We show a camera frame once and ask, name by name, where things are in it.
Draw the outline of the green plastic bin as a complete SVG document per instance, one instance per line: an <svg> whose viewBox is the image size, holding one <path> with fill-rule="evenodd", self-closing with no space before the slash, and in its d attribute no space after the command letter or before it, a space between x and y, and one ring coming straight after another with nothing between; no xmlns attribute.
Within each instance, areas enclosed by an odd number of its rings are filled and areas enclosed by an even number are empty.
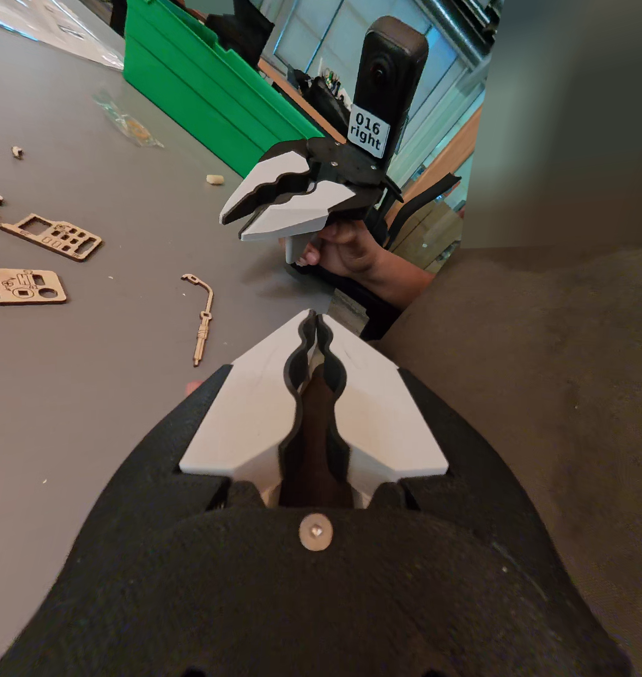
<svg viewBox="0 0 642 677"><path fill-rule="evenodd" d="M244 177L280 141L319 130L171 1L128 1L123 77Z"/></svg>

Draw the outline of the wooden keypad-shaped piece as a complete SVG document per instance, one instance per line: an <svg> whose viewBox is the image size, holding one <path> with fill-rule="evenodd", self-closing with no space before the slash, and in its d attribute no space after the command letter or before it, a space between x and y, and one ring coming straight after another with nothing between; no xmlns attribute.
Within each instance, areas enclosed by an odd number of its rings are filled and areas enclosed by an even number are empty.
<svg viewBox="0 0 642 677"><path fill-rule="evenodd" d="M73 261L87 260L103 244L102 238L81 227L34 213L16 224L2 223L0 230Z"/></svg>

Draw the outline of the black office chair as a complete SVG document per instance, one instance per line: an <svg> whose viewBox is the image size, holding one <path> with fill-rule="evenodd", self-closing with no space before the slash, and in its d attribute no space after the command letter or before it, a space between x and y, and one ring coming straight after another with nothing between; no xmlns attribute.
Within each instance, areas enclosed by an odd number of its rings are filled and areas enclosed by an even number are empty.
<svg viewBox="0 0 642 677"><path fill-rule="evenodd" d="M429 203L435 202L435 200L447 194L454 189L460 181L460 176L449 173L438 182L435 182L431 187L412 197L410 200L405 200L401 193L396 189L395 184L389 179L387 181L387 193L383 205L379 209L371 208L369 210L366 219L368 231L383 249L389 250L395 242L395 239L398 237L402 227L411 216ZM396 199L400 199L401 209L393 218L391 224L388 225L386 214L393 206Z"/></svg>

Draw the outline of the black bag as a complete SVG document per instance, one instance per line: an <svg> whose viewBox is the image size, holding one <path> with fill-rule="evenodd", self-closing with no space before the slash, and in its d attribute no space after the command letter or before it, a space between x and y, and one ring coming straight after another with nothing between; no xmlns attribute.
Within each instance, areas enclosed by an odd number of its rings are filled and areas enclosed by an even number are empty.
<svg viewBox="0 0 642 677"><path fill-rule="evenodd" d="M208 14L205 26L212 30L224 49L261 53L268 42L274 23L251 1L234 1L234 12Z"/></svg>

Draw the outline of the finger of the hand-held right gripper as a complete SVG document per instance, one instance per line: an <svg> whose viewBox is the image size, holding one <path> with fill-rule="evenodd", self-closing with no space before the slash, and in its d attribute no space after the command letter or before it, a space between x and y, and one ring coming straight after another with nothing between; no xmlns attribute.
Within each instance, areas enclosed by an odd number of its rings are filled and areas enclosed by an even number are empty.
<svg viewBox="0 0 642 677"><path fill-rule="evenodd" d="M282 195L307 191L310 177L308 143L276 143L232 193L220 213L219 223L231 224L272 205Z"/></svg>
<svg viewBox="0 0 642 677"><path fill-rule="evenodd" d="M266 207L242 229L239 238L247 242L316 233L329 223L364 217L374 202L374 188L321 181L308 193Z"/></svg>

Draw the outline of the wooden beam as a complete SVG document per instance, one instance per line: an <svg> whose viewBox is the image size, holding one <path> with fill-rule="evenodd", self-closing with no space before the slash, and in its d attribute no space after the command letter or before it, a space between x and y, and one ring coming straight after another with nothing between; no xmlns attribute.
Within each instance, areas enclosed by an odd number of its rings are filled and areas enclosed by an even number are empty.
<svg viewBox="0 0 642 677"><path fill-rule="evenodd" d="M409 201L431 188L449 173L457 170L474 152L482 114L480 106L464 123L445 148L433 159L418 179L404 192L405 201Z"/></svg>

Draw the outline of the person's right hand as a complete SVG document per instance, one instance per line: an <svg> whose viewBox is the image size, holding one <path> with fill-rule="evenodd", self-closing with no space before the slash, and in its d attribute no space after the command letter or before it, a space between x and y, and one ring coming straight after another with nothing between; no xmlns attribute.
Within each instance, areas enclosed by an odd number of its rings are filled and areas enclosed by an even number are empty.
<svg viewBox="0 0 642 677"><path fill-rule="evenodd" d="M406 261L375 241L362 221L339 221L325 226L295 263L302 267L321 266L365 286L393 284L411 272Z"/></svg>

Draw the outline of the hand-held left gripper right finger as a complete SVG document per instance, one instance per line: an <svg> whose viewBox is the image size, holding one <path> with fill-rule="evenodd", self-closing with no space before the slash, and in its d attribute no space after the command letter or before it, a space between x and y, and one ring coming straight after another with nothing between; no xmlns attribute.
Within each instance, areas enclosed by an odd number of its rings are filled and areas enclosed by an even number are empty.
<svg viewBox="0 0 642 677"><path fill-rule="evenodd" d="M398 367L327 315L317 317L325 365L339 363L334 421L349 447L347 482L366 508L377 488L446 474L449 463Z"/></svg>

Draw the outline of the grey desk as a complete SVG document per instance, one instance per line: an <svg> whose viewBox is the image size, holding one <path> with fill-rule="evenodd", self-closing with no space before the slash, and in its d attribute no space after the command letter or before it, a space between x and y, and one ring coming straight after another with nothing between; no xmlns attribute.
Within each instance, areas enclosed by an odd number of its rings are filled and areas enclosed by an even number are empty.
<svg viewBox="0 0 642 677"><path fill-rule="evenodd" d="M101 91L164 148L128 140L94 102ZM240 224L219 224L240 181L120 72L0 28L0 224L34 213L103 240L73 261L0 230L0 267L56 272L68 295L0 307L0 656L106 483L186 385L300 311L328 310L328 287L293 274L277 243L240 242ZM207 292L184 274L214 292L197 368Z"/></svg>

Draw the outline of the person's brown shirt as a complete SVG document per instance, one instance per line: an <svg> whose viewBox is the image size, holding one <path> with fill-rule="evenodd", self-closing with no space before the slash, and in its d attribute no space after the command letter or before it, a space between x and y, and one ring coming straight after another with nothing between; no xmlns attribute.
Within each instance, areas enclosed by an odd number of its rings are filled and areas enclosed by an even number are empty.
<svg viewBox="0 0 642 677"><path fill-rule="evenodd" d="M380 350L509 465L642 676L642 246L459 248Z"/></svg>

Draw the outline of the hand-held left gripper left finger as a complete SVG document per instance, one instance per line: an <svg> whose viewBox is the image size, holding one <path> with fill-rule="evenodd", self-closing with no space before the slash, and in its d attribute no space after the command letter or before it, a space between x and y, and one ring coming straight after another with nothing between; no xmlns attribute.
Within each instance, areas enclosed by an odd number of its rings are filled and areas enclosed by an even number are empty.
<svg viewBox="0 0 642 677"><path fill-rule="evenodd" d="M302 311L229 365L180 461L191 475L248 481L278 503L286 447L301 424L301 389L316 346L315 311Z"/></svg>

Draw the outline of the person's right forearm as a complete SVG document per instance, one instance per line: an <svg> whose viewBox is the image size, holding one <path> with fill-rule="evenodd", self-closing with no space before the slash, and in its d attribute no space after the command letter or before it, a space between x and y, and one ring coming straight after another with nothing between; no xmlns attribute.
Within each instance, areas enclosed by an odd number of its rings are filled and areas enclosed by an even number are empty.
<svg viewBox="0 0 642 677"><path fill-rule="evenodd" d="M382 250L371 284L376 296L403 311L426 290L434 277L393 252Z"/></svg>

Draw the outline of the clear plastic bag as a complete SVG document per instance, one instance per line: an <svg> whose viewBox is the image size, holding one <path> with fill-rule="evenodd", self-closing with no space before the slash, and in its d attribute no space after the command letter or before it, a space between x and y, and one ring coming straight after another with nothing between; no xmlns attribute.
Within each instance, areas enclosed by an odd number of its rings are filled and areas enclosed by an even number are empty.
<svg viewBox="0 0 642 677"><path fill-rule="evenodd" d="M125 112L105 91L96 94L93 100L104 111L110 122L137 147L164 148L164 145L142 123Z"/></svg>

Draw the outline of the silver ventilation duct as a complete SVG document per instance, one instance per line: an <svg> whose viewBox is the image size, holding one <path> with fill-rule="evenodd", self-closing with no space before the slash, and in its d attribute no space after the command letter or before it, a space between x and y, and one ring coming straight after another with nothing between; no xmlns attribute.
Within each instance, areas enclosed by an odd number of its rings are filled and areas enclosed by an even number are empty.
<svg viewBox="0 0 642 677"><path fill-rule="evenodd" d="M468 68L484 63L495 45L503 1L418 1Z"/></svg>

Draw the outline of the wooden bent pipe piece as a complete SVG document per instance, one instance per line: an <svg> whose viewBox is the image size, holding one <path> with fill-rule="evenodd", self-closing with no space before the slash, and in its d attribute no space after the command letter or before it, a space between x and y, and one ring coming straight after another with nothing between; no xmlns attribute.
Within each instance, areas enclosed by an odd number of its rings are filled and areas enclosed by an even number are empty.
<svg viewBox="0 0 642 677"><path fill-rule="evenodd" d="M212 320L211 310L213 306L214 292L213 289L206 282L202 281L196 275L184 274L181 276L181 279L188 281L189 283L195 286L201 287L207 292L207 302L205 309L200 312L200 324L197 332L196 346L192 358L193 367L197 368L200 365L205 353L205 345L209 334L209 325Z"/></svg>

